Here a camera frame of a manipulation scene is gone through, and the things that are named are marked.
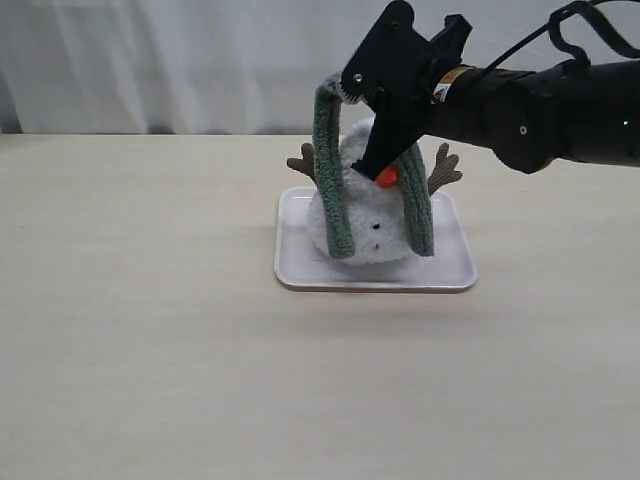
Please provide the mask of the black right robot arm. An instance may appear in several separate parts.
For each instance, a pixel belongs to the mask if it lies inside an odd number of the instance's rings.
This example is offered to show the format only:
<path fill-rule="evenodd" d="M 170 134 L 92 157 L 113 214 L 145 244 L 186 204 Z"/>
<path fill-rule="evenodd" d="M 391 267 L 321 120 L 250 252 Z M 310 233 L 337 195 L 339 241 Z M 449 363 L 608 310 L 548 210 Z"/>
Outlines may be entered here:
<path fill-rule="evenodd" d="M 499 56 L 466 64 L 472 27 L 460 14 L 423 37 L 413 6 L 382 11 L 339 74 L 343 99 L 364 103 L 373 128 L 355 169 L 377 178 L 425 136 L 489 149 L 508 168 L 533 174 L 557 159 L 639 163 L 639 50 L 598 1 L 572 1 L 536 30 L 565 56 L 541 70 L 509 70 Z"/>

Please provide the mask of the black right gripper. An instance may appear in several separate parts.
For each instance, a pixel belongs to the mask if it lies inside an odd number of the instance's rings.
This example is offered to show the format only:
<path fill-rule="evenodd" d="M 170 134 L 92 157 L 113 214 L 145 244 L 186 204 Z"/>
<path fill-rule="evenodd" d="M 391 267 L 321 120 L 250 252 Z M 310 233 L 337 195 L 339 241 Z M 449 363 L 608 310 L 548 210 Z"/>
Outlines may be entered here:
<path fill-rule="evenodd" d="M 444 17 L 430 39 L 415 28 L 407 1 L 392 1 L 382 11 L 344 66 L 340 94 L 351 104 L 364 103 L 374 122 L 364 153 L 351 165 L 375 181 L 428 130 L 437 85 L 462 64 L 472 26 L 461 14 Z"/>

